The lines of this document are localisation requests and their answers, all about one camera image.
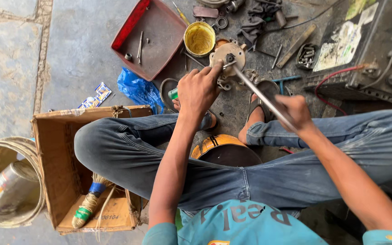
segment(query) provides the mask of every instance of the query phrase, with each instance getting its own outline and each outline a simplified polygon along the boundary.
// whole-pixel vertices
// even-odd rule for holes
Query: t-handle wrench
[[[287,113],[286,109],[281,108],[282,106],[276,106],[275,103],[269,101],[269,99],[245,76],[236,65],[232,65],[235,73],[243,82],[248,86],[257,96],[267,105],[267,107],[275,114],[277,119],[281,121],[290,131],[297,132],[296,127],[293,125],[293,118]]]

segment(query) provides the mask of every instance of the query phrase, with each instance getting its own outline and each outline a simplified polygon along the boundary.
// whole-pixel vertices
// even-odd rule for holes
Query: yellow grease can
[[[216,44],[214,29],[205,22],[189,25],[184,33],[184,44],[188,53],[195,57],[207,56]]]

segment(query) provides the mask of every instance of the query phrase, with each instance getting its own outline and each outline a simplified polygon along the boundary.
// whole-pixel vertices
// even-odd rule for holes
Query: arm
[[[392,201],[351,158],[314,125],[302,96],[279,96],[308,144],[328,172],[341,197],[368,230],[392,231]]]
[[[219,61],[213,69],[192,70],[178,83],[181,110],[172,137],[155,176],[149,206],[149,228],[175,223],[175,214],[186,178],[187,163],[194,135],[205,112],[219,95]]]

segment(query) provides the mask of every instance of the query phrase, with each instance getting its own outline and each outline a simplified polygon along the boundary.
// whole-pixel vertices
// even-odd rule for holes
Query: blue plastic bag
[[[164,104],[161,101],[160,92],[152,82],[138,78],[132,71],[122,67],[122,73],[117,78],[117,86],[119,91],[136,105],[150,105],[154,114],[157,114],[156,105],[159,105],[160,114],[163,113]]]

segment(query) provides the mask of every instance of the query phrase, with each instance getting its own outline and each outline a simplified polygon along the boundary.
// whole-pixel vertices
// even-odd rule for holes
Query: red wire
[[[290,151],[289,149],[286,149],[286,148],[279,148],[279,149],[281,149],[281,150],[284,150],[284,151],[286,151],[286,152],[288,152],[288,153],[290,153],[290,154],[293,154],[294,152],[292,152],[292,151]]]
[[[319,100],[323,101],[324,103],[326,103],[326,104],[328,104],[328,105],[334,107],[335,109],[339,110],[339,111],[342,112],[344,115],[348,115],[344,110],[342,110],[342,109],[339,108],[338,106],[336,106],[336,105],[330,103],[329,101],[325,100],[324,98],[320,97],[320,96],[318,95],[317,90],[319,89],[319,87],[320,87],[326,80],[328,80],[329,78],[331,78],[331,77],[333,77],[333,76],[335,76],[335,75],[337,75],[337,74],[339,74],[339,73],[343,73],[343,72],[346,72],[346,71],[359,70],[359,69],[362,69],[362,68],[364,68],[364,65],[357,65],[357,66],[350,67],[350,68],[346,68],[346,69],[342,69],[342,70],[339,70],[339,71],[336,71],[336,72],[330,74],[329,76],[325,77],[325,78],[315,87],[315,90],[314,90],[315,96],[317,96],[317,97],[319,98]]]

